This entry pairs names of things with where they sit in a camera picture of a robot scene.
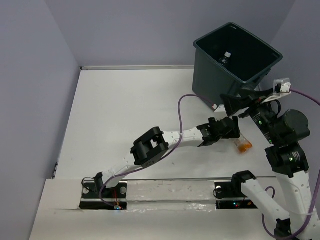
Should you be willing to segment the orange liquid bottle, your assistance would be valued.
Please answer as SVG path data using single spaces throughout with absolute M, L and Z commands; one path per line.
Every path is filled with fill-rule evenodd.
M 240 154 L 244 154 L 253 147 L 252 143 L 242 134 L 239 138 L 234 138 L 232 141 Z

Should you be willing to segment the clear bottle white cap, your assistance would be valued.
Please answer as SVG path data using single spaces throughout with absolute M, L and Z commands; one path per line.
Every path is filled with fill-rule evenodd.
M 231 54 L 230 52 L 226 51 L 225 54 L 219 59 L 218 62 L 219 62 L 223 67 L 227 68 L 227 67 L 229 66 L 229 64 L 230 64 L 230 58 L 231 58 L 231 56 L 232 56 L 232 54 Z

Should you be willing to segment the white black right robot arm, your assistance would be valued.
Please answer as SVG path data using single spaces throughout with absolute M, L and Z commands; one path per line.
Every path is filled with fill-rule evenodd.
M 250 171 L 232 176 L 230 190 L 235 196 L 245 195 L 261 211 L 263 218 L 276 221 L 270 236 L 276 240 L 318 240 L 320 218 L 316 200 L 320 186 L 310 189 L 309 164 L 299 142 L 310 136 L 309 120 L 298 110 L 289 109 L 283 115 L 273 111 L 271 102 L 291 92 L 243 90 L 240 97 L 221 94 L 226 114 L 230 117 L 245 110 L 239 118 L 251 117 L 270 143 L 266 158 L 278 180 L 286 202 L 281 208 L 258 184 Z

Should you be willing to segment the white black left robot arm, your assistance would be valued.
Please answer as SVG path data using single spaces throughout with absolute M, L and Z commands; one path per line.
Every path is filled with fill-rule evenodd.
M 182 133 L 178 131 L 162 131 L 158 126 L 151 128 L 134 141 L 133 147 L 123 160 L 105 172 L 99 172 L 94 177 L 93 191 L 104 198 L 111 189 L 127 175 L 139 169 L 149 168 L 166 154 L 177 148 L 207 147 L 221 139 L 236 139 L 240 137 L 238 117 L 225 117 L 221 120 L 209 118 L 208 123 L 199 125 Z

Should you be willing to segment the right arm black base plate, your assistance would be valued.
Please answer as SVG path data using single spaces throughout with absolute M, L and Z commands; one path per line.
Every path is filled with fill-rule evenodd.
M 212 194 L 216 198 L 217 210 L 257 209 L 247 196 L 234 189 L 231 181 L 215 182 Z

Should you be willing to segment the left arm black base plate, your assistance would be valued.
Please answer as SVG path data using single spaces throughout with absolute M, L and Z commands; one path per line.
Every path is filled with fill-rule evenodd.
M 82 193 L 79 203 L 81 210 L 121 211 L 127 209 L 127 182 L 121 181 L 115 188 L 108 188 L 102 192 L 104 203 L 99 198 L 94 179 L 85 177 L 81 181 Z

